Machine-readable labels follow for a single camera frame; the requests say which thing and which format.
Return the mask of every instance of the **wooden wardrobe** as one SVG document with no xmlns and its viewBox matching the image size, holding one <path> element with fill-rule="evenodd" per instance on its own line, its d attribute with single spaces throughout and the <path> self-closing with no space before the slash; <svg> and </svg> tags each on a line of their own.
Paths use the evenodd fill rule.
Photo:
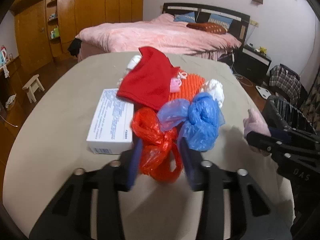
<svg viewBox="0 0 320 240">
<path fill-rule="evenodd" d="M 102 23 L 142 20 L 143 0 L 57 0 L 56 22 L 48 21 L 50 0 L 16 0 L 15 31 L 22 65 L 28 74 L 68 54 L 68 47 L 84 28 Z M 49 38 L 53 25 L 60 36 Z"/>
</svg>

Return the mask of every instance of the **blue plastic bag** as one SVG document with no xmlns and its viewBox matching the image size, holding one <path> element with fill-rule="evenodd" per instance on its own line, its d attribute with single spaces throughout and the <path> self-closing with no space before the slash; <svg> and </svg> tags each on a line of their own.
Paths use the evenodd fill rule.
<svg viewBox="0 0 320 240">
<path fill-rule="evenodd" d="M 188 119 L 179 132 L 178 147 L 182 137 L 185 137 L 190 149 L 211 150 L 223 124 L 225 120 L 217 100 L 213 100 L 207 92 L 197 94 L 188 109 Z"/>
<path fill-rule="evenodd" d="M 157 117 L 160 121 L 161 132 L 169 131 L 188 117 L 190 102 L 186 99 L 175 99 L 164 104 Z"/>
<path fill-rule="evenodd" d="M 157 117 L 162 132 L 184 122 L 178 136 L 178 148 L 181 138 L 185 137 L 189 148 L 196 151 L 211 150 L 219 127 L 225 123 L 217 100 L 207 92 L 197 94 L 191 104 L 185 99 L 170 101 L 162 106 Z"/>
</svg>

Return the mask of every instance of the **black headboard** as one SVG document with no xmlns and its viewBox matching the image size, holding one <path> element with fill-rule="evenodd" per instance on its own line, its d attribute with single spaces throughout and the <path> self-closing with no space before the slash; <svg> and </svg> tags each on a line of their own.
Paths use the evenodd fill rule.
<svg viewBox="0 0 320 240">
<path fill-rule="evenodd" d="M 228 32 L 241 41 L 242 46 L 244 45 L 250 22 L 249 15 L 212 5 L 175 2 L 165 3 L 162 11 L 162 13 L 169 13 L 171 15 L 186 14 L 189 12 L 195 12 L 197 23 L 208 22 L 211 13 L 234 19 Z"/>
</svg>

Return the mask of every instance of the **curtain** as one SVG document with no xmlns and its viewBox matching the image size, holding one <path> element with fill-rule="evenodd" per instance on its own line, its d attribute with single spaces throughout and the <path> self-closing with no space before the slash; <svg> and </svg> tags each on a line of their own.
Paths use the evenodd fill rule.
<svg viewBox="0 0 320 240">
<path fill-rule="evenodd" d="M 304 116 L 313 124 L 313 128 L 320 134 L 320 73 L 318 72 L 307 100 L 300 108 Z"/>
</svg>

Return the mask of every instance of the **metal screw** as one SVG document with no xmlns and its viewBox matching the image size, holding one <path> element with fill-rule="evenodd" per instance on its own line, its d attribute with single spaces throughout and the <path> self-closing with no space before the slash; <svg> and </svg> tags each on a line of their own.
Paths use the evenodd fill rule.
<svg viewBox="0 0 320 240">
<path fill-rule="evenodd" d="M 212 162 L 208 161 L 208 160 L 204 160 L 201 162 L 201 166 L 206 167 L 206 168 L 210 168 L 212 166 Z"/>
<path fill-rule="evenodd" d="M 119 160 L 113 160 L 113 161 L 109 162 L 109 165 L 110 165 L 111 167 L 114 167 L 114 168 L 120 167 L 121 161 L 119 161 Z"/>
<path fill-rule="evenodd" d="M 84 174 L 85 173 L 85 170 L 83 169 L 83 168 L 77 168 L 77 169 L 75 169 L 74 171 L 73 171 L 73 174 L 74 175 L 77 175 L 77 176 L 80 176 L 80 175 L 82 175 L 82 174 Z"/>
<path fill-rule="evenodd" d="M 247 170 L 245 170 L 245 169 L 239 169 L 239 170 L 237 170 L 237 173 L 240 176 L 246 176 L 248 174 Z"/>
</svg>

